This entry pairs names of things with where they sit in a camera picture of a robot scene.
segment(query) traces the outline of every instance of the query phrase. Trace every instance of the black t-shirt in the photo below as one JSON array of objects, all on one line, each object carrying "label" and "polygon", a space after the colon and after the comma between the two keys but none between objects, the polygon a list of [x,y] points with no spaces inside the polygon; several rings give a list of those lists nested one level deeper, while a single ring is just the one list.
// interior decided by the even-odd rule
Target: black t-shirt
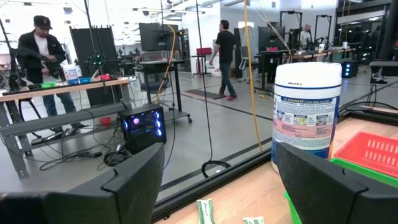
[{"label": "black t-shirt", "polygon": [[217,35],[216,44],[220,45],[220,63],[231,63],[235,36],[227,30],[221,31]]}]

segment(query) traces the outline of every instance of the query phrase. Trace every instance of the cleaning wipes container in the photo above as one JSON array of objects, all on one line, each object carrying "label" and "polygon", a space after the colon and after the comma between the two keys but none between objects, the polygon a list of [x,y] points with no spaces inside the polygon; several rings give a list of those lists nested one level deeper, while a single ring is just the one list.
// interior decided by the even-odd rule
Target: cleaning wipes container
[{"label": "cleaning wipes container", "polygon": [[277,67],[271,161],[277,172],[279,142],[328,158],[340,92],[341,65],[338,63],[289,63]]}]

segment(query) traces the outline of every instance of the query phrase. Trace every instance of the cable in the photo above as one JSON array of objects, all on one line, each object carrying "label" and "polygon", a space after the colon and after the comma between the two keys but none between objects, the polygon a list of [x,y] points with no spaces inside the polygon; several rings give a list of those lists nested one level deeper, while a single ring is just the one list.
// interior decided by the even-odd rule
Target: cable
[{"label": "cable", "polygon": [[[160,0],[160,9],[162,10],[162,32],[163,32],[163,36],[165,35],[165,33],[164,33],[164,17],[163,17],[163,2],[162,2],[162,0]],[[170,80],[170,85],[171,85],[171,87],[172,87],[172,96],[173,96],[173,104],[172,104],[172,106],[173,106],[173,130],[174,130],[174,133],[173,133],[173,144],[172,144],[172,148],[171,148],[171,150],[170,150],[170,155],[169,155],[169,158],[167,159],[167,162],[166,162],[166,164],[164,165],[164,167],[163,167],[163,170],[165,170],[166,169],[166,167],[168,166],[168,164],[169,164],[169,162],[170,162],[170,160],[171,160],[171,158],[172,158],[172,154],[173,154],[173,150],[174,150],[174,144],[175,144],[175,136],[176,136],[176,132],[175,132],[175,111],[174,111],[174,109],[175,109],[175,99],[174,99],[174,87],[173,87],[173,82],[172,82],[172,80],[173,80],[173,78],[171,77],[171,76],[169,76],[169,68],[170,68],[170,64],[171,64],[171,62],[172,62],[172,60],[173,60],[173,55],[174,55],[174,44],[175,44],[175,31],[173,30],[173,28],[170,26],[170,25],[168,25],[168,27],[172,30],[172,32],[173,32],[173,44],[172,44],[172,54],[171,54],[171,56],[169,57],[169,52],[168,51],[166,51],[166,54],[167,54],[167,58],[169,58],[169,64],[167,65],[167,68],[166,68],[166,72],[165,72],[165,77],[164,77],[164,79],[163,79],[163,81],[162,81],[162,83],[160,84],[160,88],[158,89],[158,92],[157,92],[157,94],[156,94],[156,103],[158,102],[158,100],[159,100],[159,91],[160,91],[160,89],[162,88],[162,86],[163,86],[163,82],[164,82],[164,80],[168,77],[169,78],[169,80]]]},{"label": "cable", "polygon": [[245,25],[245,31],[246,31],[246,45],[248,46],[248,56],[249,56],[249,75],[250,75],[250,80],[251,80],[250,81],[251,108],[252,108],[252,113],[253,113],[254,129],[256,132],[257,141],[259,143],[260,151],[262,152],[262,145],[261,145],[259,129],[258,129],[258,125],[257,125],[257,117],[256,117],[256,102],[254,100],[253,72],[251,69],[251,51],[250,51],[250,39],[249,39],[249,31],[248,31],[248,0],[244,0],[244,25]]},{"label": "cable", "polygon": [[[198,5],[198,0],[196,0],[196,7],[197,7],[197,22],[198,22],[198,34],[199,34],[199,45],[200,48],[202,49],[202,44],[201,44],[201,32],[200,32],[200,22],[199,22],[199,5]],[[209,141],[210,141],[210,159],[208,162],[210,162],[213,159],[213,144],[211,142],[211,132],[210,132],[210,120],[209,120],[209,110],[207,106],[207,92],[206,92],[206,82],[205,82],[205,75],[203,75],[203,90],[205,91],[205,105],[206,105],[206,118],[207,118],[207,129],[209,132]]]}]

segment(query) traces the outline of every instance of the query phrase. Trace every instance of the product label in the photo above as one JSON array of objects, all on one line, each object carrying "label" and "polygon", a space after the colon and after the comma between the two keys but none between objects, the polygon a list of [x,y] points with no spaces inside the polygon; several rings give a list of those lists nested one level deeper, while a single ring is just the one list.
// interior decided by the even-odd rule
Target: product label
[{"label": "product label", "polygon": [[278,142],[328,156],[339,98],[298,99],[275,95],[272,159]]}]

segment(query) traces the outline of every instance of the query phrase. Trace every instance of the person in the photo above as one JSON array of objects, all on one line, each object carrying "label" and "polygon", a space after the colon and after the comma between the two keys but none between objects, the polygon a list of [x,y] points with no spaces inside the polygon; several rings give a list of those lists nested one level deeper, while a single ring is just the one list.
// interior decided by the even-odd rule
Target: person
[{"label": "person", "polygon": [[312,41],[310,24],[306,24],[300,34],[300,45],[302,50],[305,49],[308,41]]},{"label": "person", "polygon": [[219,25],[220,32],[217,35],[216,39],[216,48],[214,54],[209,61],[210,65],[213,65],[214,57],[220,52],[220,70],[221,70],[221,88],[219,90],[220,95],[224,95],[225,88],[228,87],[229,96],[227,100],[234,100],[238,96],[235,92],[234,86],[232,86],[231,81],[229,80],[229,68],[233,61],[233,50],[235,50],[235,36],[228,31],[229,22],[226,20],[222,20]]},{"label": "person", "polygon": [[[25,47],[44,55],[49,60],[57,60],[63,62],[66,59],[65,51],[62,49],[60,42],[56,37],[49,34],[51,22],[48,17],[35,16],[33,18],[34,30],[19,37],[18,47]],[[45,82],[58,82],[60,80],[51,76],[50,71],[42,65],[39,58],[28,55],[17,57],[22,69],[26,69],[26,78],[28,81],[40,84]],[[73,103],[70,93],[58,93],[57,97],[61,99],[63,107],[67,113],[75,112],[75,104]],[[54,95],[43,96],[43,103],[47,110],[48,116],[57,115],[57,107],[55,106]],[[72,124],[74,128],[83,128],[81,123]],[[62,127],[53,129],[56,132],[62,132]]]}]

